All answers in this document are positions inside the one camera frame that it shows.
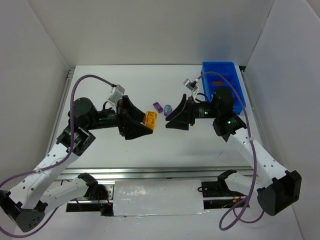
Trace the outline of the purple round flower lego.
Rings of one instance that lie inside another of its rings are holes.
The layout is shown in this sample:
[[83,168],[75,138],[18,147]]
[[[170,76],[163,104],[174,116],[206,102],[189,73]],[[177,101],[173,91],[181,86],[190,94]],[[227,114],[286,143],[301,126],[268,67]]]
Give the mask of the purple round flower lego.
[[172,106],[167,104],[164,106],[163,114],[165,117],[168,117],[172,113]]

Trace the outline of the yellow round orange-print lego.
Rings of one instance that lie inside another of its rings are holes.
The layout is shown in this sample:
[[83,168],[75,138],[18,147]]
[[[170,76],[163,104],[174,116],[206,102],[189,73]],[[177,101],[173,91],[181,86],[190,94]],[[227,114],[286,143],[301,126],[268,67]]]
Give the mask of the yellow round orange-print lego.
[[156,127],[156,119],[157,113],[154,111],[147,111],[143,118],[142,124],[147,128],[151,129],[152,131],[155,130]]

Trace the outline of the long brown lego plate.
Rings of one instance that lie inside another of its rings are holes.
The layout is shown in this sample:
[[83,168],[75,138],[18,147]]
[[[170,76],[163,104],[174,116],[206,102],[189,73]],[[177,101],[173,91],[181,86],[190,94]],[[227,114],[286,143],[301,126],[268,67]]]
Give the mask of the long brown lego plate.
[[223,84],[224,84],[223,81],[213,81],[213,82],[212,82],[212,85],[213,85],[213,86],[222,86]]

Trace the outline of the purple rectangular lego brick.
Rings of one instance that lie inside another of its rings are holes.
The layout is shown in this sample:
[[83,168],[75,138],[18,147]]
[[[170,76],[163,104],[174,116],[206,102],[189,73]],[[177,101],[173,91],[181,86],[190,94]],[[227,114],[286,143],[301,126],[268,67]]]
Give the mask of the purple rectangular lego brick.
[[162,106],[158,102],[155,102],[153,104],[153,107],[158,113],[162,113],[164,111],[164,109],[162,108]]

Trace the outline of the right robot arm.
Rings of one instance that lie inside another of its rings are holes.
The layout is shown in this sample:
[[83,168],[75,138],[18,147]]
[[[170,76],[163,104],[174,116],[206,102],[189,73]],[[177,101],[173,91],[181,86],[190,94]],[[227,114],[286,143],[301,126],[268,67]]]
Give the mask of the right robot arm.
[[233,146],[258,176],[258,182],[253,183],[236,170],[228,170],[218,176],[220,191],[248,195],[253,188],[249,206],[275,216],[299,199],[302,177],[277,162],[253,138],[249,125],[233,111],[234,103],[231,90],[224,86],[214,91],[211,102],[195,102],[193,97],[183,95],[176,109],[166,117],[165,127],[187,131],[196,119],[213,119],[216,135]]

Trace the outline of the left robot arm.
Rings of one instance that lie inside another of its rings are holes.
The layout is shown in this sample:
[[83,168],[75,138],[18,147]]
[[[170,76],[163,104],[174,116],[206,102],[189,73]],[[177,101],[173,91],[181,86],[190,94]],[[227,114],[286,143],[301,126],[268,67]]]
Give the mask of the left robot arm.
[[118,128],[126,140],[153,133],[144,125],[145,113],[126,95],[117,102],[116,110],[104,108],[98,111],[87,97],[78,98],[72,106],[68,126],[45,158],[19,184],[0,192],[0,207],[24,233],[37,228],[46,214],[70,200],[108,198],[107,188],[89,173],[81,173],[67,183],[49,188],[94,142],[92,130]]

